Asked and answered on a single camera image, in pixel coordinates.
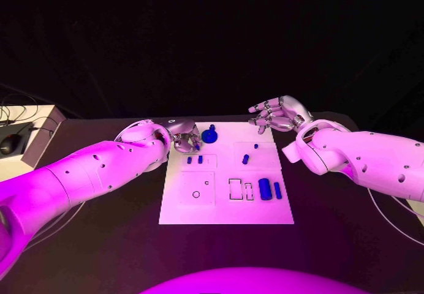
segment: robotic hand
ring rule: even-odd
[[[424,202],[424,144],[375,132],[351,132],[339,123],[313,120],[292,97],[274,98],[254,107],[261,111],[250,124],[259,133],[272,127],[297,132],[296,141],[283,148],[292,163],[300,159],[318,175],[344,173],[354,182],[400,198]]]
[[[47,223],[156,169],[168,161],[172,142],[179,152],[198,152],[202,142],[194,120],[173,119],[163,124],[139,121],[114,141],[85,147],[0,182],[0,279]]]

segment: black backdrop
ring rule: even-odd
[[[0,94],[28,93],[83,118],[244,114],[290,94],[397,133],[423,109],[422,2],[5,7]]]

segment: dark table surface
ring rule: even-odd
[[[194,119],[247,121],[251,117]],[[345,115],[326,112],[315,117],[357,130]],[[38,166],[113,140],[137,120],[67,120]],[[233,266],[303,271],[375,293],[424,290],[424,247],[390,226],[364,187],[342,174],[318,176],[302,162],[290,164],[282,148],[296,133],[273,134],[295,225],[159,225],[163,164],[85,203],[65,228],[22,254],[0,292],[139,293],[188,273]],[[396,224],[423,240],[416,216],[388,196],[375,193],[375,198]]]

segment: mouse pad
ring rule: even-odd
[[[31,130],[29,129],[32,127],[34,127],[32,122],[25,122],[22,124],[13,124],[10,126],[0,127],[0,142],[12,134],[21,134],[21,136],[22,136],[22,140],[21,140],[21,143],[18,145],[16,150],[8,155],[2,154],[2,152],[0,152],[0,159],[6,158],[6,157],[16,156],[16,155],[21,155],[21,154],[25,153],[25,148],[26,148],[26,144],[29,142],[29,135],[31,135]]]

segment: screw hole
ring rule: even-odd
[[[403,183],[406,181],[406,175],[400,174],[398,181],[400,181],[400,183]]]

